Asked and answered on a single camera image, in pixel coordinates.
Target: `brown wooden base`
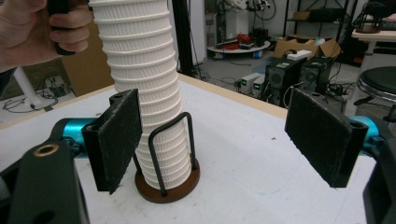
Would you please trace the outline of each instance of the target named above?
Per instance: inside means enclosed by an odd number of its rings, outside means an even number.
[[[136,183],[136,187],[140,195],[147,201],[152,203],[172,203],[187,196],[198,184],[201,169],[198,160],[195,160],[195,164],[197,169],[191,170],[189,178],[179,187],[167,189],[166,191],[168,194],[164,197],[161,195],[160,190],[154,189],[152,186],[146,183],[145,177],[138,174],[137,172],[134,176],[134,182]]]

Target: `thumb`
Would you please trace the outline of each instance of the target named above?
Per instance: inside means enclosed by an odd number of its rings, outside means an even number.
[[[33,13],[46,5],[47,0],[5,0],[0,7],[0,15],[12,24],[23,25],[32,19]]]

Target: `stool seat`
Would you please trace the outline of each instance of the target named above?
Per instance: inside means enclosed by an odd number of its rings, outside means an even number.
[[[396,66],[364,71],[359,77],[358,86],[374,98],[396,103]]]

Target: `black stool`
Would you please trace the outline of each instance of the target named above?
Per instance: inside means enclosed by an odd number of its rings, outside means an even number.
[[[369,97],[359,100],[355,105],[361,105],[377,98],[393,104],[384,121],[396,122],[396,66],[377,67],[364,71],[358,80],[358,87]]]

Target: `desk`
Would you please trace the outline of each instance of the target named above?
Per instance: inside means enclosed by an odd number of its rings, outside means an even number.
[[[364,72],[365,70],[367,70],[370,65],[370,62],[371,62],[373,54],[374,54],[376,42],[378,42],[378,41],[396,42],[396,31],[381,31],[378,34],[360,34],[360,33],[356,33],[356,31],[353,31],[352,37],[358,38],[359,40],[363,40],[363,41],[370,41],[369,48],[364,53],[364,59],[361,64],[361,69],[360,69],[358,77],[357,77],[357,81],[358,81],[359,75],[362,72]],[[346,109],[344,111],[345,115],[347,115],[347,116],[356,115],[357,108],[353,104],[357,100],[359,100],[359,92],[360,92],[359,87],[358,87],[357,83],[355,82],[353,91],[349,95],[349,97],[346,101]]]
[[[365,223],[362,191],[373,159],[359,156],[346,189],[331,189],[284,132],[287,111],[197,79],[180,76],[192,115],[197,187],[168,204],[143,199],[130,164],[113,195],[96,191],[88,159],[76,159],[91,223]],[[65,117],[96,117],[112,87],[78,97],[0,129],[0,169],[43,142]]]

